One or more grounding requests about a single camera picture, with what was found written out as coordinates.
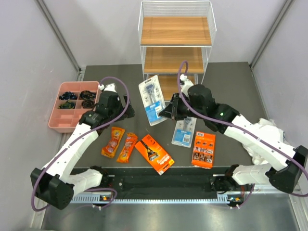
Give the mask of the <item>orange Gillette razor box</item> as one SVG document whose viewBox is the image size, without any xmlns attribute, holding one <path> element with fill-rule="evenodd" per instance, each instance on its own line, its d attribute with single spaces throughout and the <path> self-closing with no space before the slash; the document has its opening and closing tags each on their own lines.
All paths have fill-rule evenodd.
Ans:
<svg viewBox="0 0 308 231">
<path fill-rule="evenodd" d="M 159 175 L 163 175 L 175 163 L 150 134 L 138 141 L 135 148 Z"/>
</svg>

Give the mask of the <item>blue razor blister pack one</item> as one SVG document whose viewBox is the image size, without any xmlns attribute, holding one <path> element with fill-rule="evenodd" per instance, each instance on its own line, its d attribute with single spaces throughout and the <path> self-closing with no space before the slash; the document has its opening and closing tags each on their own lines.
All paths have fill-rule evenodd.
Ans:
<svg viewBox="0 0 308 231">
<path fill-rule="evenodd" d="M 142 103 L 150 126 L 155 126 L 166 120 L 159 115 L 165 107 L 165 100 L 159 83 L 158 75 L 155 75 L 139 84 Z"/>
</svg>

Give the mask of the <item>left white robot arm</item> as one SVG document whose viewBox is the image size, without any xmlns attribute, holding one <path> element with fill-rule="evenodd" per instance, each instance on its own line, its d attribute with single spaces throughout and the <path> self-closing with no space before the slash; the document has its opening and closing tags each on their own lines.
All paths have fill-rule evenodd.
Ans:
<svg viewBox="0 0 308 231">
<path fill-rule="evenodd" d="M 35 168 L 31 172 L 31 206 L 34 211 L 40 211 L 35 207 L 35 198 L 62 210 L 80 193 L 92 188 L 99 191 L 108 188 L 108 174 L 101 167 L 92 166 L 82 173 L 71 173 L 86 149 L 105 128 L 116 121 L 134 117 L 128 93 L 123 96 L 126 103 L 123 105 L 114 83 L 101 84 L 99 89 L 99 101 L 81 116 L 72 135 L 55 157 L 43 168 Z"/>
</svg>

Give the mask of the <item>blue razor blister pack two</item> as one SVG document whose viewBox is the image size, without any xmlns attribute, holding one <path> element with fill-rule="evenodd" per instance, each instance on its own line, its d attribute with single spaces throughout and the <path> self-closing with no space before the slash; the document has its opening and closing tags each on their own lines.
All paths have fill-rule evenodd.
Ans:
<svg viewBox="0 0 308 231">
<path fill-rule="evenodd" d="M 196 125 L 196 118 L 187 117 L 176 122 L 171 143 L 173 145 L 190 148 Z"/>
</svg>

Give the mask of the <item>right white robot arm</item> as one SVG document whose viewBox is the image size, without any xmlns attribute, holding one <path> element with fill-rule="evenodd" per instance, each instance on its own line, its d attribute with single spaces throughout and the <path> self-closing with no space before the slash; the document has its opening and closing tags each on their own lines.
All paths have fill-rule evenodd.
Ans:
<svg viewBox="0 0 308 231">
<path fill-rule="evenodd" d="M 179 92 L 160 112 L 161 116 L 172 120 L 201 119 L 210 130 L 240 142 L 267 161 L 262 165 L 232 165 L 224 176 L 229 190 L 247 184 L 270 184 L 281 192 L 294 194 L 300 176 L 308 174 L 306 147 L 293 147 L 280 141 L 266 129 L 250 123 L 231 106 L 215 102 L 209 88 L 194 85 L 184 74 L 178 76 L 177 83 Z"/>
</svg>

